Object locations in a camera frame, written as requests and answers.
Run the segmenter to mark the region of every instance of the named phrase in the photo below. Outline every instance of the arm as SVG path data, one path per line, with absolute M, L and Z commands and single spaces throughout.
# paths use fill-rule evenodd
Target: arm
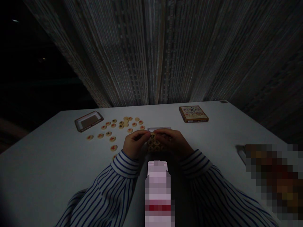
M 87 190 L 71 198 L 56 226 L 122 226 L 138 176 L 139 162 L 136 157 L 149 137 L 147 131 L 128 135 L 123 150 L 111 164 Z
M 205 155 L 190 147 L 179 131 L 159 129 L 154 133 L 180 159 L 200 226 L 277 226 L 256 200 L 230 184 Z

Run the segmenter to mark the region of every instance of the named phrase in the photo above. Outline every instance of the blue striped sleeve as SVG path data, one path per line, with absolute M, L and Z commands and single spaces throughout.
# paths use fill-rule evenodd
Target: blue striped sleeve
M 199 224 L 278 226 L 254 199 L 236 189 L 199 150 L 180 162 L 189 179 Z
M 88 189 L 70 199 L 56 226 L 122 226 L 138 170 L 139 162 L 120 151 Z

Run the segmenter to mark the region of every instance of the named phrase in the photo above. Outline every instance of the curtain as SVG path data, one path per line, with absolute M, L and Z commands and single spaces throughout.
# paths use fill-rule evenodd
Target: curtain
M 100 108 L 228 100 L 303 141 L 303 1 L 24 1 Z

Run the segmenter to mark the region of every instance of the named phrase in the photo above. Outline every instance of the hand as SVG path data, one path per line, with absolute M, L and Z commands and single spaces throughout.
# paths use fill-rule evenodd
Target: hand
M 154 131 L 156 139 L 167 146 L 178 158 L 185 158 L 194 150 L 188 144 L 181 132 L 172 129 L 157 129 Z
M 125 137 L 123 151 L 131 159 L 139 156 L 140 150 L 145 142 L 148 141 L 151 133 L 146 130 L 135 131 Z

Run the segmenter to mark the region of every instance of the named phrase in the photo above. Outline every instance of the left hand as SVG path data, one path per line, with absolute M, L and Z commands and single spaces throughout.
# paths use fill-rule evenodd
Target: left hand
M 146 130 L 135 131 L 125 137 L 123 151 L 131 159 L 139 156 L 140 150 L 145 142 L 148 141 L 151 133 Z

